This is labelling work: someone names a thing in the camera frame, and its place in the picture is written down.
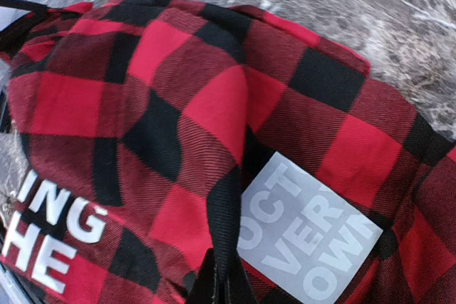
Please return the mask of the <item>red black plaid shirt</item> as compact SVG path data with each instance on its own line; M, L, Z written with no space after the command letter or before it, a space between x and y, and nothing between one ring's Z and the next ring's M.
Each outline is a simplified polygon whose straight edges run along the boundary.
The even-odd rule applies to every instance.
M1 5L1 262L40 303L455 301L455 144L358 54L253 6Z

